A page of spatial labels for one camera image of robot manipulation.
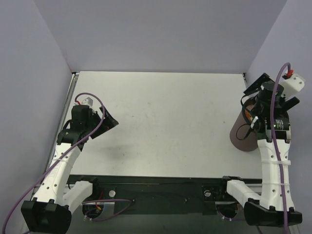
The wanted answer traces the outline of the short orange juice bottle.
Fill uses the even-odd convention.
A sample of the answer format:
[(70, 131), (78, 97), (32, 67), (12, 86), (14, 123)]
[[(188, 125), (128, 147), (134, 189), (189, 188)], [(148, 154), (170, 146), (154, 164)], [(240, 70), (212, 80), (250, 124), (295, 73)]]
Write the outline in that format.
[(245, 110), (245, 116), (246, 116), (246, 118), (247, 118), (248, 120), (251, 120), (251, 118), (252, 118), (250, 112), (249, 112), (247, 109)]

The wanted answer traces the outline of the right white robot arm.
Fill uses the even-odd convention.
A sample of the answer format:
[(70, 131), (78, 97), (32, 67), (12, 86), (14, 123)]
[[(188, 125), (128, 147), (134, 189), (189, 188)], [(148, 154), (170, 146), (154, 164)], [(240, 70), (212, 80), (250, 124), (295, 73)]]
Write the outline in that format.
[(257, 194), (241, 178), (225, 176), (218, 186), (222, 199), (233, 197), (244, 208), (250, 226), (283, 227), (302, 223), (296, 211), (289, 183), (291, 125), (287, 111), (300, 101), (295, 97), (304, 79), (293, 70), (275, 82), (263, 73), (245, 91), (242, 110), (230, 132), (232, 144), (241, 151), (260, 150), (262, 191)]

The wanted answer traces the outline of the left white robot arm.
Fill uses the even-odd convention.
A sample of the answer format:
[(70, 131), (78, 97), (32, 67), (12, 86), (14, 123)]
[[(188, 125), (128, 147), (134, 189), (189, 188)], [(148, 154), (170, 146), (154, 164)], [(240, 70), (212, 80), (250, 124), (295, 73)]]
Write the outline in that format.
[(100, 117), (90, 105), (75, 105), (57, 137), (49, 173), (30, 201), (24, 201), (21, 213), (31, 232), (64, 234), (68, 231), (73, 212), (85, 200), (94, 201), (101, 195), (98, 180), (81, 177), (70, 191), (65, 191), (73, 165), (82, 152), (81, 142), (88, 134), (94, 139), (118, 125), (104, 107)]

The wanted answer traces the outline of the brown round bin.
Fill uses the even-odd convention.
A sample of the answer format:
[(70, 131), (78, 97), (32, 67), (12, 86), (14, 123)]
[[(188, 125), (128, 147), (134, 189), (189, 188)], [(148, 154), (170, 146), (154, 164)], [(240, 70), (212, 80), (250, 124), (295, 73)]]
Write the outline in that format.
[(241, 102), (241, 112), (230, 131), (230, 141), (234, 147), (244, 152), (251, 152), (258, 148), (255, 132), (251, 128), (251, 121), (245, 116), (245, 110), (249, 112), (255, 103), (254, 97)]

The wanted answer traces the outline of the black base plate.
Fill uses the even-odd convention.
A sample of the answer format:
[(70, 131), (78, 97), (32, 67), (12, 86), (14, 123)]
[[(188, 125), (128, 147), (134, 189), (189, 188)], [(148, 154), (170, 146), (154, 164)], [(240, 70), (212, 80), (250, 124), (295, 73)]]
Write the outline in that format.
[(220, 178), (140, 177), (108, 175), (71, 175), (67, 183), (78, 181), (93, 184), (94, 192), (86, 198), (90, 204), (84, 211), (102, 211), (109, 204), (114, 213), (125, 215), (186, 215), (202, 214), (233, 218), (241, 206), (225, 193)]

